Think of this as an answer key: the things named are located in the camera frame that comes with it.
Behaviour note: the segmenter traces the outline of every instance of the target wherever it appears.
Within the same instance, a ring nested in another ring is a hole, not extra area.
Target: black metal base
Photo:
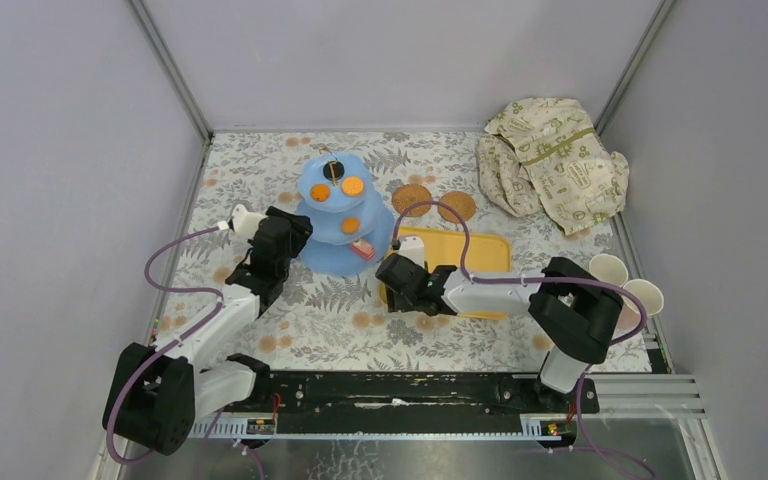
[[[572,396],[547,402],[538,386],[535,374],[292,370],[273,371],[258,385],[281,396],[282,434],[518,434],[522,414],[570,411]],[[593,381],[583,388],[582,413],[598,413]],[[264,396],[225,411],[272,412]]]

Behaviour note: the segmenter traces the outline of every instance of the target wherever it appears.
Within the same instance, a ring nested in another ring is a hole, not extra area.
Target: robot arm
[[[540,369],[540,382],[552,392],[568,395],[588,365],[605,361],[623,302],[616,293],[599,288],[518,281],[541,274],[593,278],[563,257],[552,258],[541,271],[478,275],[500,279],[497,283],[472,282],[453,265],[428,272],[422,240],[416,236],[400,239],[398,250],[382,262],[376,277],[387,287],[390,311],[529,314],[555,343]]]
[[[159,336],[152,346],[133,343],[120,355],[102,424],[127,379],[155,351],[177,345],[152,364],[128,392],[114,432],[165,455],[175,452],[196,419],[232,402],[257,395],[255,380],[269,367],[251,357],[232,355],[205,370],[226,339],[247,327],[283,291],[290,261],[304,248],[313,229],[307,217],[270,207],[266,214],[234,208],[227,227],[251,244],[249,262],[240,262],[225,280],[223,305],[217,315],[190,336],[196,323],[215,307],[208,305],[174,331]]]

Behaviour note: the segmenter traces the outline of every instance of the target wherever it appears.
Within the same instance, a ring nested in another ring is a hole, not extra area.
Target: crumpled cloth bag
[[[581,104],[568,98],[513,102],[479,140],[479,187],[521,217],[546,211],[565,235],[625,208],[628,162],[605,150]]]

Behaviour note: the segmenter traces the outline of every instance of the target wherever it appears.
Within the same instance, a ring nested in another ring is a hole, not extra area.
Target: orange dot pattern
[[[317,183],[310,189],[310,198],[317,202],[324,202],[331,196],[331,189],[324,183]]]
[[[345,193],[347,197],[357,197],[363,193],[365,185],[362,178],[349,177],[343,180],[343,184],[340,188],[343,189],[343,193]]]
[[[355,217],[349,217],[343,220],[343,225],[341,228],[343,229],[343,233],[346,235],[351,235],[357,232],[360,228],[360,220]]]

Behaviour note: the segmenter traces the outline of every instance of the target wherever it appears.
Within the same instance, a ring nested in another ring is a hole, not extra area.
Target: round cracker
[[[393,208],[399,214],[416,202],[425,202],[431,200],[431,192],[422,185],[408,184],[403,185],[393,192]],[[421,217],[431,210],[431,205],[422,205],[416,207],[407,213],[408,217]]]
[[[475,215],[475,200],[473,200],[472,196],[468,193],[449,192],[443,195],[443,198],[441,198],[440,201],[454,208],[464,221],[469,220]],[[448,220],[452,223],[459,223],[458,219],[452,215],[452,212],[445,208],[438,206],[437,211],[440,212],[440,216],[443,217],[444,220]]]

